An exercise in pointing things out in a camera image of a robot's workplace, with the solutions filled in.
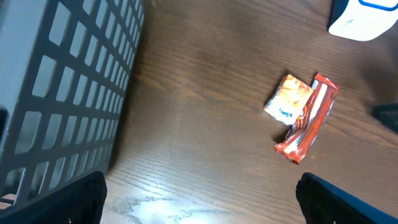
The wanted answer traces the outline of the small orange packet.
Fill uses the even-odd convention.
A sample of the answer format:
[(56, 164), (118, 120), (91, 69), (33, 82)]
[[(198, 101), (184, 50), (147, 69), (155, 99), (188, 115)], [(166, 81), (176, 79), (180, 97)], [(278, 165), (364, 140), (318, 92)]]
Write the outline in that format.
[(265, 104), (264, 111), (286, 125), (293, 125), (312, 93), (313, 89), (310, 86), (288, 74)]

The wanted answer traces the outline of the red orange snack bar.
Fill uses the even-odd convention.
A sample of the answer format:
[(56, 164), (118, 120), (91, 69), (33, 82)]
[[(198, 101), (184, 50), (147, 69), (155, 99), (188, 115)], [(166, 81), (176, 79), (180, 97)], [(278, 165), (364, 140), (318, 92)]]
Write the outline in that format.
[(283, 142), (274, 150), (290, 162), (299, 164), (318, 136), (318, 132), (333, 107), (339, 86), (318, 73), (312, 83), (313, 93), (303, 108), (302, 114), (291, 125)]

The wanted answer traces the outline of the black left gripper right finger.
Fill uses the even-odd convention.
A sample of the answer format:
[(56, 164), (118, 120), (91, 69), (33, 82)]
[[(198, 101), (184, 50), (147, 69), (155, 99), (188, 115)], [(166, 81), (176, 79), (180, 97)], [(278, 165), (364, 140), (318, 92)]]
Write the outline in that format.
[(307, 223), (397, 224), (397, 218), (310, 172), (298, 181), (296, 198)]

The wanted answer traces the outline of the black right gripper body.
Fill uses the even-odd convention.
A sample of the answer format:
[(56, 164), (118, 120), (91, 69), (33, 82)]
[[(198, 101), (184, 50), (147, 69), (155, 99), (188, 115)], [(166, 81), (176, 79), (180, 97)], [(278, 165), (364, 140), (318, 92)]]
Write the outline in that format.
[(397, 133), (397, 103), (377, 105), (373, 107), (372, 116), (384, 126)]

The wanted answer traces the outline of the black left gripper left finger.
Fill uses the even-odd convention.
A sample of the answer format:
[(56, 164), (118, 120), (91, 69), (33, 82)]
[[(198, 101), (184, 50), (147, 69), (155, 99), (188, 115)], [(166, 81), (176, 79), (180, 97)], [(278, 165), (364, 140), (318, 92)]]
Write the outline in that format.
[(99, 224), (107, 196), (104, 175), (95, 171), (28, 207), (1, 224)]

